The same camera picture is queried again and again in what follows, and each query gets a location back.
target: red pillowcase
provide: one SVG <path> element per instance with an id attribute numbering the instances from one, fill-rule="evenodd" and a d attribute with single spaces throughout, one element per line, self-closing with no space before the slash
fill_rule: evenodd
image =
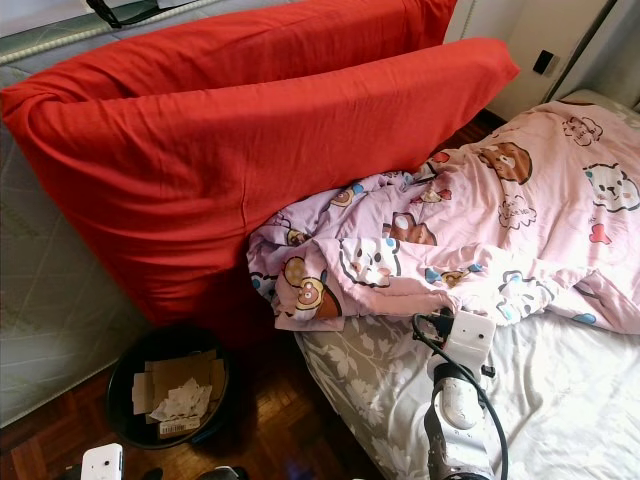
<path id="1" fill-rule="evenodd" d="M 417 167 L 517 73 L 495 40 L 424 49 L 454 3 L 309 1 L 154 32 L 6 89 L 5 121 L 152 321 L 194 318 L 237 346 L 272 325 L 246 270 L 253 229 Z"/>

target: pink blanket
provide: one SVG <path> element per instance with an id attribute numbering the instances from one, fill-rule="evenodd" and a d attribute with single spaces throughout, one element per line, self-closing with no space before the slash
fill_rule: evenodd
<path id="1" fill-rule="evenodd" d="M 278 212 L 251 237 L 252 281 L 288 330 L 447 306 L 498 324 L 550 309 L 638 334 L 638 185 L 638 132 L 598 106 L 553 102 L 413 175 Z"/>

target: mattress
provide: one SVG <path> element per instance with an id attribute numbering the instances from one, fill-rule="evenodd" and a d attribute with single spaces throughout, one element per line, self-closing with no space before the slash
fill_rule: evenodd
<path id="1" fill-rule="evenodd" d="M 637 114 L 589 91 L 639 129 Z M 298 333 L 309 370 L 335 411 L 388 479 L 428 479 L 423 427 L 432 382 L 429 349 L 406 319 L 350 318 L 342 332 Z M 640 447 L 640 337 L 544 313 L 498 328 L 486 382 L 509 444 L 512 480 L 635 479 Z M 487 419 L 487 449 L 499 442 Z"/>

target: parquet floor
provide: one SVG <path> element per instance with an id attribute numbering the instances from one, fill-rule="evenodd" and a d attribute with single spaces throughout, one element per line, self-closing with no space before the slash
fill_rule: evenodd
<path id="1" fill-rule="evenodd" d="M 482 139 L 501 122 L 481 113 L 441 148 Z M 195 480 L 218 465 L 251 480 L 381 480 L 309 375 L 290 334 L 235 352 L 242 390 L 228 424 L 201 446 L 145 451 L 125 445 L 125 479 L 162 467 L 165 480 Z M 89 448 L 117 442 L 106 423 L 104 371 L 0 431 L 2 480 L 56 479 Z"/>

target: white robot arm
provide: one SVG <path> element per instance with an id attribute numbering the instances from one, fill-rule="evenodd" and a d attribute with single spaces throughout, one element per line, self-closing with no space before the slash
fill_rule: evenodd
<path id="1" fill-rule="evenodd" d="M 503 449 L 501 478 L 507 475 L 506 439 L 486 394 L 479 386 L 481 375 L 493 377 L 486 367 L 495 323 L 489 318 L 459 312 L 415 315 L 414 338 L 434 350 L 427 363 L 433 380 L 431 406 L 424 419 L 429 438 L 429 475 L 432 480 L 494 480 L 484 446 L 484 411 L 496 423 Z M 419 322 L 431 322 L 427 334 Z"/>

